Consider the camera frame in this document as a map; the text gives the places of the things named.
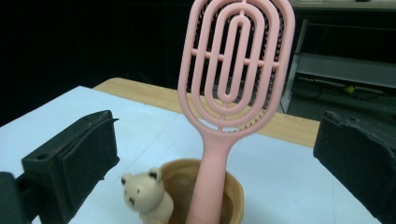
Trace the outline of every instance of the pink hair brush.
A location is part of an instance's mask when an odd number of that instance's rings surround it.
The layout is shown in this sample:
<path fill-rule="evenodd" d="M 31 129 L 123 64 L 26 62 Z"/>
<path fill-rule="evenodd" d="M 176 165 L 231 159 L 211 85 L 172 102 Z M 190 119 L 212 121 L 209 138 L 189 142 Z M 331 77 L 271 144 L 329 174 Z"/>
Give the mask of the pink hair brush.
<path fill-rule="evenodd" d="M 228 154 L 275 114 L 293 33 L 288 0 L 194 2 L 177 91 L 204 154 L 187 223 L 219 223 Z"/>

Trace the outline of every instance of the yellow ball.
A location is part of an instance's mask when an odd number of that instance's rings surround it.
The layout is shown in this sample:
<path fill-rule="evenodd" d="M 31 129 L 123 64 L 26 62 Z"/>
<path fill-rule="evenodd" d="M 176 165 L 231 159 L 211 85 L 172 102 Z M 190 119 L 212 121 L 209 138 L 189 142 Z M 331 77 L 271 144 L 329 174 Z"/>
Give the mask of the yellow ball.
<path fill-rule="evenodd" d="M 355 90 L 355 88 L 353 86 L 347 86 L 344 88 L 344 92 L 346 93 L 353 93 L 353 91 Z"/>

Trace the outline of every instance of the wooden table edge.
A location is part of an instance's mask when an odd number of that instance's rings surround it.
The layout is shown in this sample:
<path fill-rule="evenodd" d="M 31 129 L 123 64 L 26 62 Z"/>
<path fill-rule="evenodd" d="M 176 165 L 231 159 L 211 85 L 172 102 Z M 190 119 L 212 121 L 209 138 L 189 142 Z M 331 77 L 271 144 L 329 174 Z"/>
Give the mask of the wooden table edge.
<path fill-rule="evenodd" d="M 94 89 L 142 104 L 183 113 L 178 103 L 176 90 L 121 77 L 108 79 Z M 318 134 L 318 126 L 319 122 L 312 119 L 276 113 L 258 133 L 302 146 L 313 147 Z"/>

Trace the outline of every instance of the bear ear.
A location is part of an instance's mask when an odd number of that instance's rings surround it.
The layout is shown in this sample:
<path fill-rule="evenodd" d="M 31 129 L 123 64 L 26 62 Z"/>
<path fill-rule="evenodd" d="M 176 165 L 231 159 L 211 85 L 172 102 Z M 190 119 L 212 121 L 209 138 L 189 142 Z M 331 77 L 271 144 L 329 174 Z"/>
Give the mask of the bear ear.
<path fill-rule="evenodd" d="M 131 178 L 132 178 L 132 175 L 130 175 L 130 174 L 123 175 L 122 178 L 121 178 L 122 185 L 125 185 L 126 181 L 128 181 Z"/>
<path fill-rule="evenodd" d="M 158 168 L 151 168 L 148 171 L 148 175 L 154 178 L 157 182 L 161 182 L 161 180 L 163 179 L 163 173 Z"/>

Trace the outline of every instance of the bear figurine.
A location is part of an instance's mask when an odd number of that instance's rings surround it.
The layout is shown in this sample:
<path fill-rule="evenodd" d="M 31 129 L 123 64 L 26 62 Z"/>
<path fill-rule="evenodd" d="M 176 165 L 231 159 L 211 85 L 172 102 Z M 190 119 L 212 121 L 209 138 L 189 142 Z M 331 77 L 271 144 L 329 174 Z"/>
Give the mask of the bear figurine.
<path fill-rule="evenodd" d="M 165 191 L 160 169 L 152 168 L 146 174 L 125 174 L 121 183 L 124 186 L 125 203 L 139 212 L 144 224 L 168 223 L 174 203 Z"/>

